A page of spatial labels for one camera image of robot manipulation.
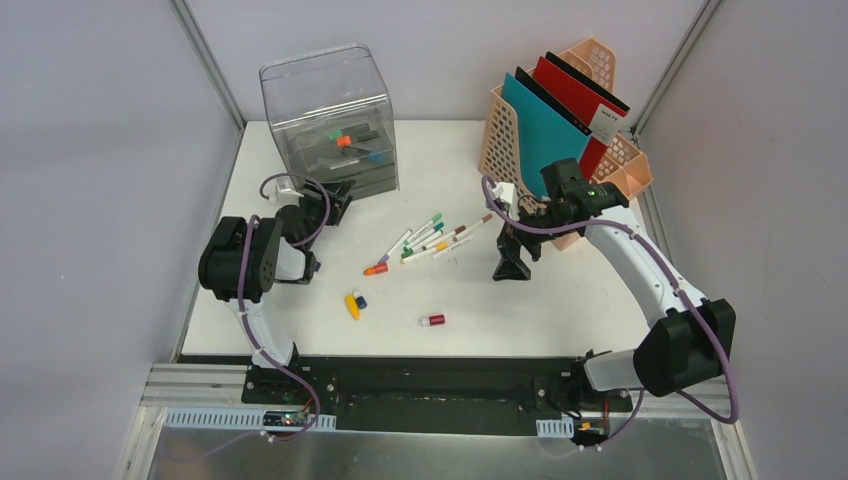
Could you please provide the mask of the orange cap black highlighter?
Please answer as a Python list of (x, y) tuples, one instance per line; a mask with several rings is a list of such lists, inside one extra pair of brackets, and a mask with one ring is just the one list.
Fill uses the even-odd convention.
[(371, 140), (378, 139), (379, 137), (380, 134), (375, 130), (342, 135), (336, 139), (336, 145), (339, 148), (352, 147), (354, 144), (368, 142)]

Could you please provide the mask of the blue cap black highlighter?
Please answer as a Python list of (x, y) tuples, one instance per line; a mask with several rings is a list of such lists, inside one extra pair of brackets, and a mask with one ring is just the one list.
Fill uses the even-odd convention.
[(341, 152), (347, 156), (352, 156), (361, 160), (369, 161), (376, 164), (384, 164), (387, 159), (383, 152), (375, 152), (360, 147), (347, 146), (341, 149)]

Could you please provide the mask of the green cap black highlighter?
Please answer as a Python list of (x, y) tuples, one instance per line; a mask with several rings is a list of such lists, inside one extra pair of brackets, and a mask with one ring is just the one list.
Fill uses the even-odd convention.
[(368, 123), (360, 123), (352, 126), (347, 126), (341, 129), (332, 130), (328, 133), (328, 137), (332, 140), (338, 139), (344, 136), (350, 136), (359, 133), (365, 133), (370, 130), (370, 126)]

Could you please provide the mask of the clear grey drawer organizer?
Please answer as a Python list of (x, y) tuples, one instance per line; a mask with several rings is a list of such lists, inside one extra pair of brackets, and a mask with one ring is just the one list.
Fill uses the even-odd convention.
[[(270, 133), (291, 180), (280, 186), (304, 191), (305, 180), (354, 182), (361, 199), (400, 186), (393, 107), (370, 49), (348, 44), (262, 66), (259, 81)], [(347, 156), (328, 137), (332, 130), (368, 123), (380, 137), (354, 144), (383, 152), (376, 164)]]

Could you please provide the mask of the teal folder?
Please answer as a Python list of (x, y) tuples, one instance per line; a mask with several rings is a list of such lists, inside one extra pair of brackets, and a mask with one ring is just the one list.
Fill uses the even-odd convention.
[(563, 159), (579, 161), (591, 132), (520, 67), (505, 76), (501, 97), (517, 116), (522, 181), (532, 195), (543, 197), (547, 190), (541, 170)]

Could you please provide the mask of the red folder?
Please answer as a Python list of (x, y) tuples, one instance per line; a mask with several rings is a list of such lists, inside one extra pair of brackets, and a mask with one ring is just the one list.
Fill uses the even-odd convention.
[(618, 134), (630, 106), (552, 52), (539, 57), (532, 77), (590, 130), (580, 169), (591, 179)]

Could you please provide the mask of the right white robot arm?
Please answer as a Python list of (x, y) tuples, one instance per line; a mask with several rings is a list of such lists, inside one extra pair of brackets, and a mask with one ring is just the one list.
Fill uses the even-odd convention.
[(613, 183), (592, 184), (574, 159), (541, 171), (543, 209), (519, 206), (511, 183), (481, 181), (489, 208), (504, 221), (494, 280), (527, 280), (521, 253), (541, 257), (543, 243), (567, 233), (586, 239), (612, 265), (636, 299), (649, 331), (633, 350), (589, 354), (567, 384), (569, 400), (595, 408), (616, 389), (642, 389), (661, 397), (714, 379), (727, 370), (736, 314), (723, 299), (711, 301), (692, 287), (644, 234), (628, 199)]

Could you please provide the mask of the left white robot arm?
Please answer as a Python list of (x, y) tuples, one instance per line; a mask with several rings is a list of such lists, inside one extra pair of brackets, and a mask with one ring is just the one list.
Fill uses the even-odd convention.
[(303, 396), (305, 378), (287, 367), (296, 355), (295, 341), (274, 337), (263, 297), (276, 285), (312, 281), (319, 269), (312, 245), (324, 228), (340, 223), (353, 200), (353, 186), (352, 180), (307, 180), (297, 200), (271, 216), (224, 216), (199, 259), (200, 286), (237, 317), (253, 349), (252, 364), (275, 369), (266, 389), (281, 404)]

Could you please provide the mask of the brown cap marker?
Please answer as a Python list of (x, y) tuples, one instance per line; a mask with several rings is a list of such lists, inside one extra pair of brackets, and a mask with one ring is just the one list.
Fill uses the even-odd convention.
[(477, 220), (476, 222), (474, 222), (474, 223), (470, 224), (469, 226), (466, 226), (466, 227), (465, 227), (465, 228), (464, 228), (461, 232), (459, 232), (458, 234), (456, 234), (456, 235), (453, 237), (453, 240), (454, 240), (454, 241), (459, 241), (460, 239), (463, 239), (463, 238), (465, 238), (465, 237), (469, 236), (469, 235), (471, 234), (471, 232), (472, 232), (472, 231), (474, 231), (475, 229), (477, 229), (477, 228), (479, 228), (479, 227), (483, 226), (485, 223), (487, 223), (488, 221), (490, 221), (490, 220), (492, 219), (492, 217), (493, 217), (493, 214), (492, 214), (492, 213), (486, 214), (485, 216), (481, 217), (481, 218), (480, 218), (479, 220)]

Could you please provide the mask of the dark red cap marker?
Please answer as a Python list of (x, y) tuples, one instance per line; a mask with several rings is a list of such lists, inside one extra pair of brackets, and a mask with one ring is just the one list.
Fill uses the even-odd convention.
[(457, 234), (463, 232), (465, 229), (466, 229), (465, 225), (460, 225), (459, 227), (456, 227), (452, 230), (448, 230), (444, 234), (442, 234), (441, 236), (437, 237), (436, 239), (426, 243), (425, 246), (424, 246), (424, 249), (425, 250), (432, 249), (433, 247), (439, 245), (440, 243), (448, 241), (450, 238), (453, 238)]

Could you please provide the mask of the yellow cap marker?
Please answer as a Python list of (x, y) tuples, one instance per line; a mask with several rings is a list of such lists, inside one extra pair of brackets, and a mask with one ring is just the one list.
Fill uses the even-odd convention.
[(415, 260), (424, 258), (427, 255), (434, 255), (438, 252), (441, 252), (442, 250), (445, 250), (448, 246), (449, 246), (448, 242), (441, 242), (441, 243), (439, 243), (435, 246), (432, 246), (430, 248), (426, 248), (426, 249), (424, 249), (420, 252), (411, 254), (411, 255), (406, 256), (406, 257), (402, 257), (401, 260), (400, 260), (400, 263), (401, 264), (407, 264), (407, 263), (411, 263)]

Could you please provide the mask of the purple cap marker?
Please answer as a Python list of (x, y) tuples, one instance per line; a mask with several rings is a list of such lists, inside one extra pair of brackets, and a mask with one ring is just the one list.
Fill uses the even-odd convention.
[(385, 264), (391, 258), (393, 254), (395, 254), (401, 247), (403, 247), (406, 241), (412, 235), (412, 230), (407, 229), (404, 233), (393, 243), (393, 245), (388, 249), (388, 251), (378, 260), (378, 264)]

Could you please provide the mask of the teal cap marker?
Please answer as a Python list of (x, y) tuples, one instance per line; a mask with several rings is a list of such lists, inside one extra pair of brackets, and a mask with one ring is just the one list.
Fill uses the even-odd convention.
[(421, 239), (423, 239), (423, 238), (425, 238), (425, 237), (429, 236), (429, 235), (430, 235), (433, 231), (435, 231), (435, 230), (439, 230), (439, 229), (442, 229), (442, 228), (443, 228), (443, 226), (444, 226), (444, 223), (443, 223), (443, 222), (439, 222), (439, 223), (437, 223), (437, 224), (436, 224), (436, 225), (435, 225), (432, 229), (428, 229), (426, 232), (424, 232), (423, 234), (421, 234), (418, 238), (416, 238), (415, 240), (413, 240), (411, 243), (407, 243), (407, 244), (405, 245), (404, 249), (405, 249), (405, 248), (408, 248), (409, 246), (411, 246), (412, 244), (414, 244), (416, 241), (421, 240)]

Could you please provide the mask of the orange red short marker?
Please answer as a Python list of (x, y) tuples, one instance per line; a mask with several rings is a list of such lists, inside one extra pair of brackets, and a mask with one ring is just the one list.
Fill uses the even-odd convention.
[(386, 263), (377, 263), (373, 266), (366, 268), (363, 271), (365, 276), (374, 276), (378, 274), (387, 273), (389, 270), (389, 266)]

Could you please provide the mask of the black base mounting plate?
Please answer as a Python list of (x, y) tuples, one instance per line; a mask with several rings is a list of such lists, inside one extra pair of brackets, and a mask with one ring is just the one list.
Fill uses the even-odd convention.
[(245, 370), (241, 400), (266, 407), (270, 432), (356, 431), (492, 436), (553, 436), (595, 444), (609, 417), (633, 417), (625, 389), (597, 393), (574, 357), (293, 358), (289, 371), (247, 355), (183, 355), (190, 365)]

